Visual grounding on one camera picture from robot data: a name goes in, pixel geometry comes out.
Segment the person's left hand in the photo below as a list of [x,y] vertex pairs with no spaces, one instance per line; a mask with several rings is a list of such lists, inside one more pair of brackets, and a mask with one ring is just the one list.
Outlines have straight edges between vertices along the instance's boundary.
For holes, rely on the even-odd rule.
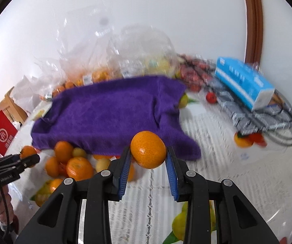
[[[5,195],[5,200],[6,200],[6,204],[7,204],[7,208],[8,208],[9,222],[12,223],[13,218],[14,218],[14,209],[13,209],[13,205],[11,203],[11,195],[9,194],[8,185],[3,187],[3,192]],[[5,206],[4,206],[3,200],[1,198],[1,195],[0,195],[0,223],[2,223],[3,225],[7,224],[7,215],[6,215]]]

